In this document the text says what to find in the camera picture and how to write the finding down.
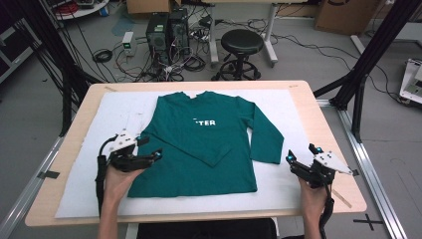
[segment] dark pants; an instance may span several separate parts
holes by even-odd
[[[137,239],[277,239],[271,218],[141,223]]]

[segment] long-sleeve shirt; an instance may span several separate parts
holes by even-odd
[[[213,92],[159,97],[141,136],[150,140],[138,155],[162,148],[163,156],[133,182],[129,197],[255,192],[252,160],[279,164],[284,141],[254,103]]]

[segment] desk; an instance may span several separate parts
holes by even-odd
[[[184,83],[134,83],[98,84],[90,87],[71,128],[51,166],[60,172],[57,179],[46,178],[28,216],[28,226],[76,225],[98,223],[98,218],[55,218],[67,178],[82,147],[82,142],[97,113],[102,97],[108,92],[157,92],[157,91],[217,91],[217,90],[289,90],[302,120],[308,140],[322,148],[329,148],[341,159],[344,157],[332,135],[328,124],[314,98],[308,83],[304,81],[259,81],[259,82],[184,82]],[[358,212],[366,209],[366,203],[354,178],[338,174],[332,186],[334,190],[334,213]],[[138,215],[119,217],[119,222],[211,220],[227,218],[253,218],[299,215],[293,210],[245,211],[237,213],[205,213],[178,215]]]
[[[211,64],[214,65],[218,63],[218,55],[217,55],[217,45],[215,42],[215,19],[220,19],[220,16],[217,16],[216,8],[217,5],[225,5],[225,4],[237,4],[238,7],[236,10],[234,10],[232,7],[228,7],[228,11],[231,12],[231,15],[233,16],[234,12],[241,13],[242,16],[246,16],[248,18],[252,18],[249,12],[259,12],[262,11],[260,5],[268,4],[269,7],[266,7],[266,9],[269,9],[268,11],[268,26],[267,31],[265,35],[263,34],[264,38],[264,47],[267,50],[270,60],[271,60],[271,66],[274,67],[276,63],[279,61],[277,59],[277,55],[273,49],[273,45],[270,42],[270,37],[273,31],[273,24],[274,19],[276,18],[278,5],[280,3],[302,3],[306,2],[305,0],[204,0],[203,2],[210,3],[210,16],[212,19],[211,27],[210,27],[210,38],[209,38],[209,47],[210,47],[210,57],[211,57]]]

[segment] person's left hand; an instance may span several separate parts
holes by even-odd
[[[110,165],[105,175],[105,199],[119,203],[134,179],[144,171],[145,169],[122,172]]]

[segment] stool seat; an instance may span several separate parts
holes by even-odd
[[[234,55],[254,55],[264,47],[264,40],[255,32],[236,29],[229,31],[221,38],[221,46]]]

